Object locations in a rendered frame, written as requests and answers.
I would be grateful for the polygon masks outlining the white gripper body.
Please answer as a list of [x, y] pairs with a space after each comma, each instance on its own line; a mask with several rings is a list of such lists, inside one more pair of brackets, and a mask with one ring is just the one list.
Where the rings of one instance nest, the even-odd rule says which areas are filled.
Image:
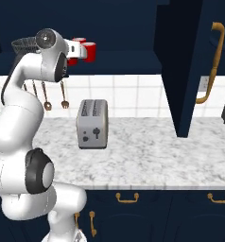
[[87, 49], [86, 49], [86, 47], [82, 44], [82, 43], [80, 43], [79, 44], [79, 59], [86, 59], [87, 58]]

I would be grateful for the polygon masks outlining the navy upper cabinet door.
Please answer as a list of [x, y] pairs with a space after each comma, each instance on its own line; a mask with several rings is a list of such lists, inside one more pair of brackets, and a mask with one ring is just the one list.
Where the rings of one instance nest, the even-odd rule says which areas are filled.
[[154, 52], [176, 134], [187, 137], [200, 79], [200, 59], [218, 0], [164, 0], [157, 7]]

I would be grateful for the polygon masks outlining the navy cabinet door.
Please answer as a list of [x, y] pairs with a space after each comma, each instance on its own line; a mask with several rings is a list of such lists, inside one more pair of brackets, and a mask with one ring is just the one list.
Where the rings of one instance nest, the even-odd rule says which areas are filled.
[[157, 7], [154, 52], [176, 134], [187, 137], [200, 79], [200, 59], [218, 0], [164, 0]]
[[92, 237], [91, 228], [90, 228], [90, 217], [89, 217], [90, 211], [95, 212], [94, 191], [87, 190], [86, 194], [87, 194], [87, 202], [85, 204], [85, 207], [80, 212], [78, 225], [82, 229], [84, 235], [86, 236], [87, 242], [95, 242], [96, 236]]

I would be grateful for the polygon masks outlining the navy lower cabinet door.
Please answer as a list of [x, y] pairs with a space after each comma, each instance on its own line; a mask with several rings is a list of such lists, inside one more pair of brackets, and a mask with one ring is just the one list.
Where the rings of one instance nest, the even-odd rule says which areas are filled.
[[85, 204], [85, 207], [80, 212], [78, 225], [82, 229], [84, 235], [86, 236], [87, 242], [95, 242], [96, 236], [92, 237], [91, 228], [90, 228], [90, 217], [89, 217], [90, 211], [95, 212], [94, 191], [87, 190], [86, 194], [87, 194], [87, 202]]

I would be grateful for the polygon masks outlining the hanging brown fork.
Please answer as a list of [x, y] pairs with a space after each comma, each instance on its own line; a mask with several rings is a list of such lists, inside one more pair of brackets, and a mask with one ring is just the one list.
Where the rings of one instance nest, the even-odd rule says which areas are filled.
[[69, 108], [69, 102], [66, 100], [65, 98], [65, 91], [64, 91], [64, 84], [63, 84], [63, 81], [61, 81], [61, 92], [62, 92], [62, 98], [63, 98], [63, 101], [61, 102], [61, 106], [64, 108], [64, 109], [68, 109]]

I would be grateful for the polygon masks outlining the hanging brown spoon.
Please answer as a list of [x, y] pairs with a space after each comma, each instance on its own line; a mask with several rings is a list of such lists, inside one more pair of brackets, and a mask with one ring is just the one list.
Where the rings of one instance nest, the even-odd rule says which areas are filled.
[[47, 94], [46, 94], [46, 88], [45, 88], [45, 83], [42, 82], [42, 88], [43, 88], [43, 95], [44, 95], [44, 108], [47, 111], [51, 111], [52, 110], [52, 104], [47, 100]]

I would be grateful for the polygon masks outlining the silver toaster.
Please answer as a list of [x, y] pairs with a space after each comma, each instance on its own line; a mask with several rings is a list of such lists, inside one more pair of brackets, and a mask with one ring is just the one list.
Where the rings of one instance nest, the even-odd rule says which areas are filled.
[[106, 148], [109, 132], [108, 102], [105, 99], [83, 99], [76, 127], [79, 148]]

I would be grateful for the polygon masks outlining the navy drawer front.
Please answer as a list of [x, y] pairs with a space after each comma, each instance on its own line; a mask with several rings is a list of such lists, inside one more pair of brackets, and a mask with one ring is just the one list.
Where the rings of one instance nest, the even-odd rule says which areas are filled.
[[164, 242], [171, 196], [163, 191], [102, 191], [96, 194], [98, 242]]
[[225, 242], [225, 204], [212, 203], [208, 193], [225, 197], [225, 191], [191, 191], [178, 202], [174, 242]]

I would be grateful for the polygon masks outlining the white wall outlet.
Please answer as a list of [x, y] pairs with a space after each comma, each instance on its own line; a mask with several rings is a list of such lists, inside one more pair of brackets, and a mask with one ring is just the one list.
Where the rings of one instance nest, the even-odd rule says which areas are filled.
[[208, 76], [201, 76], [199, 81], [199, 91], [200, 92], [206, 92], [207, 87], [209, 83], [209, 77]]

